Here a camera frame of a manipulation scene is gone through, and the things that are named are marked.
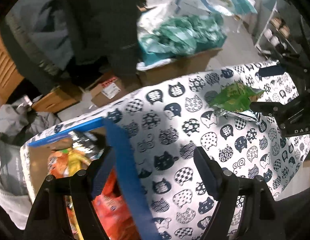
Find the cat pattern tablecloth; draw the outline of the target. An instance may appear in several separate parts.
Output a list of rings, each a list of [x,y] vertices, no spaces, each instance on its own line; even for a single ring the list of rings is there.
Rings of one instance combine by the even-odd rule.
[[[288,73],[262,77],[270,61],[199,72],[143,87],[91,113],[53,126],[21,148],[31,199],[55,163],[52,147],[71,131],[108,132],[109,143],[131,150],[116,154],[114,168],[141,239],[199,239],[216,202],[194,163],[197,147],[236,176],[262,176],[278,197],[310,149],[307,135],[285,138],[269,114],[222,115],[213,98],[238,83],[263,91],[262,100],[288,103],[298,90]],[[107,129],[104,120],[114,123]]]

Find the large orange snack bag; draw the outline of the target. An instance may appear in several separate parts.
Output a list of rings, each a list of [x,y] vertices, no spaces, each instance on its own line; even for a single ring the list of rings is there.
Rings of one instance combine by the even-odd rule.
[[[92,204],[109,239],[140,239],[135,222],[120,191],[115,170],[112,170],[100,195]]]

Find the shoe rack with shoes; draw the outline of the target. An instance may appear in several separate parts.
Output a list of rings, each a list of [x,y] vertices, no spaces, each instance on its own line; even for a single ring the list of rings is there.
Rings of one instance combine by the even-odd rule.
[[[280,1],[276,0],[270,15],[259,34],[255,48],[260,55],[269,57],[284,54],[298,54],[298,44],[291,35],[291,30],[278,8]]]

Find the green pea snack bag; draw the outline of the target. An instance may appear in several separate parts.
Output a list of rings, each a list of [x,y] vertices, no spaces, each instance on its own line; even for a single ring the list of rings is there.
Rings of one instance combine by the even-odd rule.
[[[234,82],[223,87],[213,98],[210,106],[220,116],[233,116],[259,125],[262,114],[252,111],[250,104],[257,102],[263,93],[264,91],[262,89],[256,89],[239,82]]]

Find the orange green rice cracker bag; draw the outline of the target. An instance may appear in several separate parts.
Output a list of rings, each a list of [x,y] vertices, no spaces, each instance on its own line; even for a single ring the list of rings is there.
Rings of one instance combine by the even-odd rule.
[[[55,176],[55,178],[70,177],[75,174],[75,158],[73,149],[67,148],[58,151],[52,151],[48,157],[48,174]]]

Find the small cardboard shipping box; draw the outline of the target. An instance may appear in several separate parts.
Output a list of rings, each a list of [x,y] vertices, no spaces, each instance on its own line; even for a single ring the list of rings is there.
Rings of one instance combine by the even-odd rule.
[[[97,107],[103,107],[139,88],[141,88],[141,84],[138,79],[122,80],[112,75],[109,76],[109,79],[102,79],[90,90],[91,102]]]

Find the wooden louvered door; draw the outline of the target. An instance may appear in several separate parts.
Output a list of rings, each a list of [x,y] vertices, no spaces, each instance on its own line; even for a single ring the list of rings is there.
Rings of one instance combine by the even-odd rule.
[[[0,107],[7,102],[23,79],[0,35]]]

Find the grey hanging jacket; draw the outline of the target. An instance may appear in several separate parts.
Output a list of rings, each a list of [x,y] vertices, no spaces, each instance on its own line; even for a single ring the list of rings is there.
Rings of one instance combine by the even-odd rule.
[[[61,0],[18,0],[0,24],[0,34],[23,77],[69,78],[73,50]]]

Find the teal box with wrappers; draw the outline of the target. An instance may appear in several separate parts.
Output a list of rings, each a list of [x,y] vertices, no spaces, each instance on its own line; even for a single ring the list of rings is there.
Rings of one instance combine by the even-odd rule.
[[[220,14],[155,18],[137,23],[141,61],[137,72],[144,86],[204,71],[227,39]]]

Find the wooden crate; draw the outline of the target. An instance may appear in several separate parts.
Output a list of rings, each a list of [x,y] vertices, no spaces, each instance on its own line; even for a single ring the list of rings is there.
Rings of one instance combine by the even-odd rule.
[[[58,113],[76,103],[78,103],[76,98],[67,94],[61,88],[57,88],[33,103],[31,108],[37,112]]]

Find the black snack bag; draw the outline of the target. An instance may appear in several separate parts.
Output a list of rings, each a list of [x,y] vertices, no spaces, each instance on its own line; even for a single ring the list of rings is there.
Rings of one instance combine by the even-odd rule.
[[[72,148],[84,154],[88,158],[99,158],[103,153],[103,147],[97,144],[97,138],[91,133],[69,131],[73,143]]]

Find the grey hoodie pile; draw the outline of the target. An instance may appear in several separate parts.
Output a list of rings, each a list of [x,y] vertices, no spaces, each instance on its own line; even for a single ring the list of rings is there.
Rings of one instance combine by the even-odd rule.
[[[36,112],[20,101],[0,107],[0,206],[18,229],[26,227],[31,210],[21,146],[59,123],[60,119],[53,113]]]

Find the yellow cracker pack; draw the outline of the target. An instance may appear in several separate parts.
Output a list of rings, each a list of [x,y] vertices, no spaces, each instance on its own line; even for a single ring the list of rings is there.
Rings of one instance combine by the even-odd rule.
[[[70,176],[73,176],[76,172],[81,170],[82,165],[88,167],[91,164],[91,160],[85,156],[84,152],[81,152],[79,150],[72,149],[67,155],[67,166]]]

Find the black hanging coat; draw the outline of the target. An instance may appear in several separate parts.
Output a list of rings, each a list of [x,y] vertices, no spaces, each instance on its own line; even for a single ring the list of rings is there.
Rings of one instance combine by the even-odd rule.
[[[77,64],[134,76],[139,61],[138,0],[62,0]]]

